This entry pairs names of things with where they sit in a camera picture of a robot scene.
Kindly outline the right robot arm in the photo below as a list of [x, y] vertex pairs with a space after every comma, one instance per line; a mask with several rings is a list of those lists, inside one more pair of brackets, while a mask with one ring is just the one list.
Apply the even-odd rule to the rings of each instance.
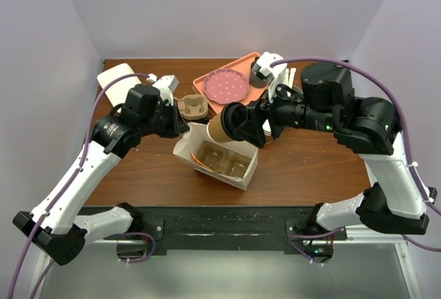
[[230, 103], [220, 123], [227, 136], [256, 147], [266, 143], [263, 123], [278, 138], [287, 127], [326, 132], [365, 162], [373, 185], [337, 203], [318, 203], [299, 228], [301, 238], [321, 239], [352, 225], [383, 234], [423, 235], [429, 226], [428, 206], [436, 190], [420, 179], [411, 156], [404, 113], [390, 92], [384, 97], [357, 97], [346, 61], [307, 56], [300, 74], [301, 92], [279, 81], [288, 60], [259, 67], [271, 85], [247, 105]]

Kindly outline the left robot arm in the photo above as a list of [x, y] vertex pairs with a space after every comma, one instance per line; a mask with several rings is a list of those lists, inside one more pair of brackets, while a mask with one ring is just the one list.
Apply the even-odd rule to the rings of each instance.
[[100, 118], [87, 134], [81, 153], [48, 197], [31, 212], [18, 212], [14, 225], [58, 265], [72, 262], [90, 243], [113, 235], [136, 238], [143, 215], [128, 203], [89, 216], [84, 202], [144, 136], [176, 138], [188, 131], [167, 86], [138, 84], [125, 102]]

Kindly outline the paper bag with orange handles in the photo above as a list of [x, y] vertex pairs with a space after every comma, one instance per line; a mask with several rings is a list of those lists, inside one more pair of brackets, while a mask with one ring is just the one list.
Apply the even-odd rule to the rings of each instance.
[[173, 155], [191, 168], [245, 191], [256, 171], [258, 148], [247, 142], [217, 143], [206, 124], [190, 122]]

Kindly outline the single brown paper cup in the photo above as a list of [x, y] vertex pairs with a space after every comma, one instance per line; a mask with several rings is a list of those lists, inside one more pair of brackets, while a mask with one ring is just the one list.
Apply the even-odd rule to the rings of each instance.
[[222, 125], [222, 116], [217, 114], [207, 124], [207, 135], [211, 140], [217, 143], [227, 143], [232, 139], [226, 134]]

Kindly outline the black coffee cup lid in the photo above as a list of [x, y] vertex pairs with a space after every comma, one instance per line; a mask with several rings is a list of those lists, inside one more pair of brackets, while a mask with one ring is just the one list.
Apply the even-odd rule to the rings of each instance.
[[230, 103], [220, 114], [222, 128], [233, 141], [247, 141], [247, 130], [251, 124], [247, 108], [242, 103]]

